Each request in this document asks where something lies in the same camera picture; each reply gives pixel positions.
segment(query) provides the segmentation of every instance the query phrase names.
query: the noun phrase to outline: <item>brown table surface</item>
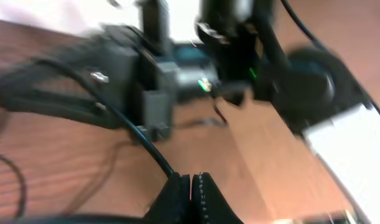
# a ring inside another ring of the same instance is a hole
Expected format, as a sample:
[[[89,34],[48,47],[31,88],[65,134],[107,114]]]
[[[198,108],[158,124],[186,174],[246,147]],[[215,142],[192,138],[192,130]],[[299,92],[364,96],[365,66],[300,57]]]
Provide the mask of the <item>brown table surface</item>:
[[[299,16],[348,64],[380,104],[380,0],[290,1]],[[281,5],[276,32],[283,46],[306,43]],[[0,68],[74,37],[0,22]],[[333,179],[269,105],[247,101],[243,110],[220,102],[229,128],[175,130],[157,147],[181,174],[212,174],[246,223],[350,209]],[[214,116],[208,101],[175,110],[175,122]],[[14,113],[0,136],[0,153],[15,160],[29,185],[27,215],[61,212],[118,151],[104,187],[78,212],[145,214],[166,181],[125,131],[66,119]],[[0,163],[0,218],[16,209],[18,185]]]

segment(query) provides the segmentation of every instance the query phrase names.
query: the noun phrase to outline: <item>green light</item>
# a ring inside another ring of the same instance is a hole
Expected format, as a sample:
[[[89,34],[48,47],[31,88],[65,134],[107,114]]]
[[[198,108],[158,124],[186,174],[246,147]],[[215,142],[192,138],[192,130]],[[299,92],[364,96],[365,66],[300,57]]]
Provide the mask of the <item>green light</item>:
[[[253,72],[253,69],[249,68],[249,71],[252,73],[253,78],[256,78],[256,74]]]
[[[203,91],[207,90],[207,87],[203,84],[201,80],[198,80],[198,85],[202,88]]]

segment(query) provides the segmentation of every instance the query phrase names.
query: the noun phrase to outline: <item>wooden table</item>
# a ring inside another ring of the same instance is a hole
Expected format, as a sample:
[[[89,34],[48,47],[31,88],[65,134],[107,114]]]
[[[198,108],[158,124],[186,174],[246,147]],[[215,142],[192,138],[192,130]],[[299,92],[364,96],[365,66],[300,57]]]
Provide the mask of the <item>wooden table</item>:
[[[366,5],[350,0],[318,4],[291,1],[299,16],[343,56],[380,104],[380,63],[374,61],[380,58],[380,31],[374,30],[379,26],[371,19],[362,20],[372,12],[362,14],[357,13],[363,12],[358,7],[346,11],[333,7],[333,3],[345,7],[350,2]],[[304,41],[281,6],[277,11],[277,34],[283,45]],[[356,18],[351,21],[346,17],[349,15]],[[356,32],[359,30],[354,20],[372,35]],[[0,68],[69,40],[75,38],[0,22]],[[291,135],[271,106],[252,101],[247,101],[242,110],[225,102],[219,106],[230,123],[229,128],[175,130],[171,140],[157,144],[176,171],[211,173],[233,210],[246,223],[351,207],[320,161]],[[197,101],[177,108],[174,116],[175,122],[181,123],[213,116],[213,109],[210,102]],[[96,174],[105,171],[104,161],[114,149],[119,152],[111,178],[78,212],[141,216],[166,177],[143,148],[129,144],[125,131],[14,113],[0,137],[0,153],[14,159],[28,179],[27,215],[61,212]],[[0,163],[0,218],[10,217],[16,209],[17,190],[13,174]]]

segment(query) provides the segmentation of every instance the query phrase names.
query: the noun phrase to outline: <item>white surface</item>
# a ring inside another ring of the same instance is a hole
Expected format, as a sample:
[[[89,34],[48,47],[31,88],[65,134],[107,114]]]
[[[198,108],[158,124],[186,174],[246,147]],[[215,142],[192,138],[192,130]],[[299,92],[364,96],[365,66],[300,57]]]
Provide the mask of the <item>white surface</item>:
[[[0,0],[0,20],[73,35],[82,35],[101,24],[132,24],[139,27],[139,10],[134,0],[121,10],[106,0]],[[176,41],[198,40],[194,21],[200,0],[168,0],[170,36]]]
[[[380,115],[359,106],[305,132],[310,148],[374,224],[380,224]]]

